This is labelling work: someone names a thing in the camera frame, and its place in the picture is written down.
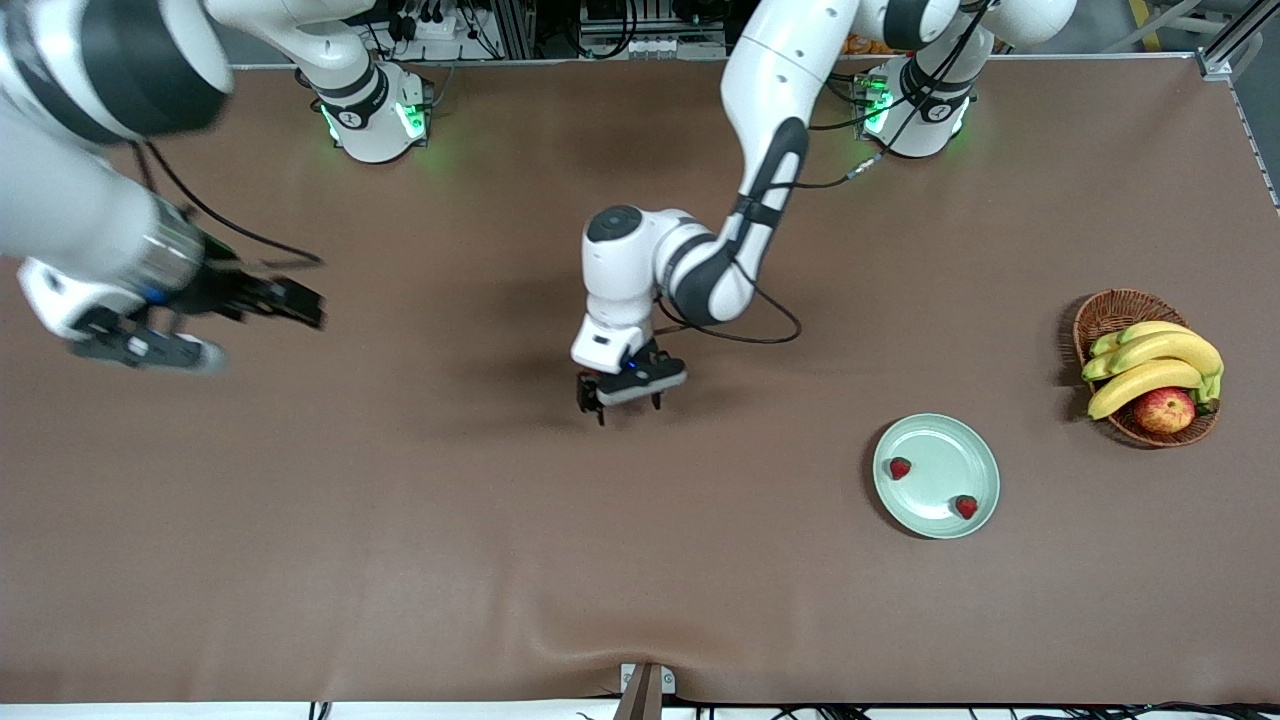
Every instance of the green led light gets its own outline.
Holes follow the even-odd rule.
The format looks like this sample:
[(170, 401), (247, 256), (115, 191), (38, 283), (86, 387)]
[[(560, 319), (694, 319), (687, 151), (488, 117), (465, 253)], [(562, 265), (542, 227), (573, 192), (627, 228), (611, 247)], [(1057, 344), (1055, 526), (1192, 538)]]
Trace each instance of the green led light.
[(874, 87), (876, 90), (883, 90), (888, 87), (888, 81), (881, 76), (858, 76), (854, 78), (854, 85), (861, 87)]
[(888, 113), (884, 110), (893, 104), (893, 94), (882, 90), (879, 100), (872, 102), (868, 113), (876, 113), (874, 115), (867, 118), (867, 132), (879, 132), (884, 129), (884, 120), (888, 118)]
[(399, 102), (396, 104), (396, 114), (399, 115), (401, 123), (404, 124), (404, 132), (410, 137), (422, 137), (425, 132), (425, 122), (422, 120), (422, 109), (415, 105), (404, 106)]
[(329, 137), (332, 137), (334, 142), (340, 142), (340, 140), (338, 140), (338, 128), (333, 127), (333, 115), (329, 114), (329, 109), (320, 105), (320, 114), (324, 115), (324, 122), (329, 124)]

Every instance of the metal frame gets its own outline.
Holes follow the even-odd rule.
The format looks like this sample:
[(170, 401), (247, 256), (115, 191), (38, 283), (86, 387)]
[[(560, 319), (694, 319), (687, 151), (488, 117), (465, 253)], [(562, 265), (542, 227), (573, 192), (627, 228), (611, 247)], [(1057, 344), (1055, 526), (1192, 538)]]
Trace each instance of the metal frame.
[(534, 59), (534, 10), (524, 0), (492, 0), (493, 14), (508, 60)]
[[(1143, 37), (1147, 37), (1157, 29), (1167, 27), (1175, 20), (1181, 20), (1184, 15), (1193, 12), (1201, 3), (1203, 3), (1203, 0), (1183, 0), (1172, 8), (1165, 8), (1158, 13), (1155, 13), (1155, 17), (1143, 23), (1142, 27), (1112, 42), (1106, 50), (1103, 50), (1103, 53), (1124, 51), (1125, 47), (1130, 47), (1135, 42), (1140, 42)], [(1215, 27), (1212, 32), (1219, 32), (1220, 29), (1221, 27)]]
[[(1247, 47), (1254, 37), (1262, 32), (1276, 12), (1280, 10), (1280, 0), (1258, 0), (1235, 17), (1222, 32), (1197, 53), (1201, 65), (1201, 74), (1207, 81), (1224, 81), (1231, 78), (1231, 58)], [(1257, 44), (1252, 45), (1253, 54), (1257, 53)]]
[[(1165, 51), (1165, 53), (1094, 53), (1094, 54), (1075, 54), (1075, 53), (1051, 53), (1043, 55), (992, 55), (987, 61), (989, 63), (1004, 63), (1004, 61), (1023, 61), (1023, 60), (1169, 60), (1169, 59), (1188, 59), (1196, 58), (1196, 53), (1190, 51)], [(896, 55), (844, 55), (840, 61), (872, 61), (882, 63), (884, 60), (896, 58)], [(723, 58), (689, 58), (681, 59), (681, 61), (704, 63), (704, 61), (723, 61)], [(526, 67), (526, 65), (558, 65), (561, 63), (586, 63), (590, 60), (577, 60), (573, 58), (545, 58), (534, 60), (462, 60), (461, 63), (453, 63), (452, 60), (407, 60), (406, 65), (420, 65), (424, 68), (448, 68), (454, 64), (460, 69), (463, 68), (504, 68), (504, 67)], [(232, 69), (236, 70), (292, 70), (297, 65), (289, 63), (288, 60), (280, 60), (279, 63), (236, 63)]]

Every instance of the wicker basket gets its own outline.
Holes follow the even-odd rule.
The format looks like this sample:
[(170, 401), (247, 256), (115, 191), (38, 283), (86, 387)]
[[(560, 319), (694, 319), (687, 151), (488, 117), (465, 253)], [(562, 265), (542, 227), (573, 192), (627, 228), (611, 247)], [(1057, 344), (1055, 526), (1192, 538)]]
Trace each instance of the wicker basket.
[[(1170, 307), (1164, 300), (1138, 290), (1105, 290), (1085, 300), (1075, 314), (1075, 323), (1071, 324), (1075, 357), (1080, 361), (1080, 366), (1083, 368), (1089, 360), (1089, 346), (1093, 345), (1093, 341), (1143, 320), (1167, 320), (1184, 328), (1190, 327), (1178, 314), (1178, 310)], [(1087, 384), (1091, 395), (1098, 391), (1098, 383)], [(1170, 436), (1144, 430), (1134, 419), (1133, 407), (1129, 405), (1107, 420), (1126, 438), (1139, 445), (1181, 447), (1203, 439), (1217, 424), (1217, 413), (1199, 415), (1185, 429)]]

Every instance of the banana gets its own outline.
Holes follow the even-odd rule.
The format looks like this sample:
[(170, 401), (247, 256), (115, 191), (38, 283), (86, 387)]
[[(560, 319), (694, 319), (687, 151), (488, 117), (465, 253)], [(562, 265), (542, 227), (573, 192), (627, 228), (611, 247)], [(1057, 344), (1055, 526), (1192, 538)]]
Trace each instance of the banana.
[(1098, 340), (1093, 341), (1089, 346), (1089, 357), (1097, 357), (1098, 355), (1106, 355), (1107, 352), (1115, 352), (1121, 345), (1138, 340), (1139, 337), (1148, 336), (1152, 333), (1161, 332), (1180, 332), (1192, 333), (1189, 328), (1184, 328), (1176, 323), (1166, 323), (1165, 320), (1143, 320), (1142, 323), (1134, 323), (1123, 331), (1116, 331), (1114, 333), (1107, 333)]
[(1088, 363), (1084, 364), (1084, 372), (1080, 373), (1080, 377), (1084, 378), (1084, 382), (1089, 383), (1110, 378), (1111, 375), (1115, 374), (1108, 369), (1110, 364), (1111, 364), (1111, 354), (1103, 352), (1102, 355), (1098, 355), (1093, 360), (1089, 360)]
[(1190, 328), (1184, 328), (1178, 323), (1167, 323), (1165, 320), (1144, 320), (1142, 323), (1134, 323), (1128, 328), (1120, 331), (1120, 337), (1117, 338), (1119, 345), (1138, 340), (1139, 337), (1160, 333), (1160, 332), (1172, 332), (1172, 333), (1188, 333), (1196, 334)]
[(1148, 360), (1120, 373), (1089, 401), (1089, 418), (1101, 420), (1130, 400), (1162, 387), (1201, 388), (1199, 370), (1183, 360)]
[(1107, 370), (1119, 375), (1156, 357), (1174, 357), (1196, 368), (1206, 379), (1222, 373), (1222, 356), (1204, 338), (1185, 332), (1157, 332), (1126, 342), (1110, 355)]

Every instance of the black cable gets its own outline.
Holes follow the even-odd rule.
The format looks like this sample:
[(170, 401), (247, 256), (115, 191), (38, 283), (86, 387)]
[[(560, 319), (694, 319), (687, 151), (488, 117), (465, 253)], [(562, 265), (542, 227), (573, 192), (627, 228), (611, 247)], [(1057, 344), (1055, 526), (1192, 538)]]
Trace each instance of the black cable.
[[(227, 219), (221, 213), (219, 213), (218, 210), (214, 210), (212, 208), (210, 208), (209, 205), (206, 205), (204, 200), (201, 200), (200, 197), (197, 197), (196, 193), (192, 192), (189, 187), (187, 187), (187, 183), (182, 182), (182, 178), (179, 178), (178, 173), (175, 173), (174, 169), (169, 165), (169, 161), (165, 160), (164, 155), (160, 154), (160, 149), (157, 149), (155, 146), (155, 143), (146, 142), (145, 145), (146, 145), (147, 150), (151, 151), (151, 155), (156, 159), (156, 163), (160, 164), (160, 169), (164, 170), (164, 174), (169, 176), (169, 181), (173, 182), (173, 184), (178, 187), (178, 190), (187, 197), (187, 200), (189, 200), (196, 208), (200, 208), (200, 210), (204, 211), (206, 215), (209, 215), (210, 218), (218, 220), (219, 223), (221, 223), (227, 228), (233, 229), (233, 231), (238, 232), (239, 234), (242, 234), (242, 236), (244, 236), (244, 237), (247, 237), (250, 240), (261, 242), (262, 245), (266, 245), (268, 247), (274, 247), (276, 250), (280, 250), (280, 251), (288, 252), (291, 255), (297, 255), (298, 258), (302, 258), (302, 260), (264, 261), (262, 263), (264, 266), (270, 268), (273, 270), (305, 270), (305, 269), (310, 269), (310, 268), (320, 268), (320, 266), (324, 265), (324, 260), (319, 255), (316, 255), (314, 252), (307, 252), (306, 250), (301, 250), (298, 247), (293, 247), (292, 245), (285, 245), (285, 243), (283, 243), (280, 241), (271, 240), (269, 237), (261, 236), (261, 234), (259, 234), (259, 233), (256, 233), (256, 232), (253, 232), (253, 231), (251, 231), (248, 228), (244, 228), (244, 227), (242, 227), (242, 225), (239, 225), (239, 224), (237, 224), (237, 223)], [(142, 160), (145, 160), (145, 158), (142, 156), (141, 151), (138, 152), (138, 158), (142, 159)]]
[[(823, 183), (805, 183), (805, 182), (774, 183), (768, 186), (768, 190), (780, 190), (780, 188), (827, 190), (837, 187), (854, 179), (855, 177), (865, 172), (868, 168), (874, 165), (877, 161), (879, 161), (879, 159), (883, 158), (884, 154), (890, 152), (893, 149), (893, 143), (897, 142), (897, 138), (902, 137), (902, 133), (906, 131), (908, 126), (911, 124), (911, 119), (920, 111), (920, 108), (925, 102), (928, 102), (931, 97), (933, 97), (933, 94), (937, 92), (938, 87), (942, 85), (942, 78), (945, 78), (947, 73), (951, 72), (951, 68), (954, 68), (955, 64), (960, 60), (960, 54), (964, 51), (965, 46), (969, 45), (969, 38), (973, 37), (974, 31), (978, 29), (978, 23), (982, 22), (983, 15), (987, 14), (988, 5), (989, 3), (984, 3), (980, 8), (978, 8), (978, 12), (974, 13), (973, 20), (969, 22), (969, 27), (966, 27), (965, 31), (956, 40), (955, 47), (952, 47), (951, 51), (947, 53), (947, 56), (942, 59), (941, 64), (938, 64), (937, 70), (934, 70), (933, 74), (929, 76), (929, 79), (927, 81), (929, 91), (924, 95), (923, 99), (920, 99), (919, 102), (913, 104), (911, 111), (906, 114), (906, 118), (902, 120), (902, 124), (899, 126), (897, 132), (893, 133), (893, 137), (891, 137), (888, 142), (884, 143), (884, 147), (879, 152), (877, 152), (869, 160), (864, 160), (863, 163), (858, 164), (854, 169), (849, 170), (847, 173), (844, 174), (844, 177), (838, 179)], [(902, 97), (895, 100), (892, 104), (890, 104), (887, 108), (883, 108), (881, 111), (888, 110), (888, 108), (892, 108), (899, 102), (902, 102), (909, 96), (910, 94), (904, 92)]]
[(831, 92), (832, 95), (844, 100), (845, 102), (849, 102), (850, 105), (858, 105), (860, 102), (858, 99), (845, 95), (842, 90), (838, 90), (836, 86), (831, 85), (831, 78), (827, 79), (826, 87), (827, 92)]
[[(749, 223), (745, 223), (745, 222), (742, 223), (744, 228), (746, 228), (748, 225), (749, 225)], [(686, 320), (685, 319), (685, 313), (680, 309), (680, 306), (676, 304), (676, 301), (673, 299), (669, 299), (669, 297), (668, 297), (668, 300), (671, 300), (671, 309), (667, 307), (667, 304), (663, 302), (662, 297), (658, 297), (658, 309), (662, 310), (662, 314), (666, 315), (668, 320), (671, 320), (672, 323), (676, 323), (676, 327), (678, 327), (680, 329), (698, 331), (701, 334), (716, 337), (716, 338), (719, 338), (719, 340), (727, 340), (727, 341), (732, 341), (732, 342), (744, 342), (746, 345), (785, 345), (785, 343), (788, 343), (788, 342), (799, 338), (800, 334), (804, 332), (804, 325), (800, 323), (800, 318), (797, 318), (795, 313), (792, 313), (791, 310), (788, 310), (786, 305), (783, 305), (778, 300), (774, 300), (774, 297), (772, 295), (769, 295), (768, 292), (764, 292), (764, 290), (760, 288), (759, 283), (755, 282), (755, 278), (753, 278), (746, 272), (746, 269), (742, 268), (742, 265), (737, 261), (737, 258), (733, 258), (731, 260), (731, 263), (733, 263), (733, 266), (737, 268), (737, 272), (742, 273), (742, 277), (746, 278), (746, 282), (751, 283), (751, 288), (755, 291), (756, 295), (759, 295), (760, 297), (763, 297), (765, 302), (768, 302), (769, 305), (772, 305), (774, 310), (777, 310), (778, 313), (781, 313), (782, 316), (785, 316), (787, 320), (791, 322), (791, 327), (792, 327), (791, 334), (785, 336), (785, 337), (763, 337), (762, 338), (762, 337), (736, 336), (736, 334), (731, 334), (731, 333), (722, 333), (722, 332), (718, 332), (718, 331), (712, 331), (712, 329), (708, 329), (708, 328), (704, 328), (704, 327), (699, 325), (698, 323), (691, 323), (691, 322)]]
[(685, 331), (690, 331), (690, 329), (692, 329), (692, 328), (689, 327), (689, 325), (669, 325), (669, 327), (666, 327), (666, 328), (658, 328), (658, 329), (653, 331), (653, 336), (654, 337), (662, 337), (664, 334), (680, 333), (680, 332), (685, 332)]
[(365, 27), (369, 28), (369, 35), (374, 36), (374, 45), (378, 46), (378, 59), (387, 59), (387, 49), (383, 47), (383, 41), (378, 38), (378, 32), (374, 29), (374, 23), (369, 19), (369, 13), (365, 12)]
[(467, 23), (467, 27), (475, 31), (475, 41), (480, 44), (480, 49), (489, 54), (494, 60), (502, 60), (502, 54), (498, 53), (498, 47), (489, 40), (489, 33), (485, 31), (484, 24), (480, 23), (480, 14), (476, 12), (475, 4), (471, 0), (462, 0), (466, 8), (458, 6), (462, 10), (462, 19)]
[(156, 193), (156, 178), (151, 174), (151, 163), (147, 163), (147, 156), (142, 152), (142, 146), (137, 142), (131, 142), (133, 146), (133, 160), (138, 164), (138, 172), (142, 173), (142, 186)]
[(635, 41), (636, 38), (636, 32), (639, 32), (640, 29), (640, 12), (636, 6), (636, 0), (627, 0), (627, 6), (631, 9), (631, 29), (630, 31), (627, 29), (627, 17), (626, 14), (623, 14), (622, 37), (618, 40), (618, 44), (613, 47), (613, 50), (609, 50), (604, 55), (596, 55), (595, 53), (584, 49), (582, 45), (579, 44), (577, 38), (573, 37), (572, 28), (575, 26), (581, 28), (581, 23), (575, 22), (572, 17), (573, 6), (567, 5), (568, 13), (564, 15), (564, 24), (563, 24), (563, 33), (566, 42), (568, 42), (568, 46), (572, 47), (575, 53), (577, 53), (579, 58), (590, 58), (593, 60), (608, 60), (609, 58), (617, 58), (618, 55), (622, 54), (623, 50), (631, 46), (631, 42)]
[(1155, 710), (1184, 710), (1184, 711), (1185, 710), (1194, 710), (1196, 712), (1204, 712), (1204, 714), (1208, 714), (1208, 715), (1221, 715), (1224, 717), (1230, 717), (1231, 720), (1248, 720), (1247, 716), (1244, 716), (1244, 715), (1242, 715), (1239, 712), (1235, 712), (1234, 710), (1229, 710), (1226, 707), (1222, 707), (1222, 706), (1197, 705), (1194, 702), (1179, 702), (1179, 701), (1161, 702), (1160, 705), (1148, 706), (1148, 707), (1138, 711), (1138, 715), (1142, 715), (1143, 712), (1151, 712), (1151, 711), (1155, 711)]
[(888, 105), (884, 105), (879, 110), (872, 110), (870, 113), (865, 113), (863, 115), (858, 115), (858, 117), (855, 117), (852, 119), (844, 120), (844, 122), (840, 122), (840, 123), (832, 123), (829, 126), (809, 126), (809, 129), (815, 131), (815, 132), (826, 132), (826, 131), (829, 131), (829, 129), (844, 129), (844, 128), (854, 127), (856, 124), (864, 123), (864, 122), (874, 118), (876, 115), (879, 115), (881, 113), (887, 113), (891, 109), (897, 108), (902, 102), (906, 102), (906, 99), (908, 99), (908, 96), (904, 95), (902, 97), (899, 97), (897, 100), (890, 102)]

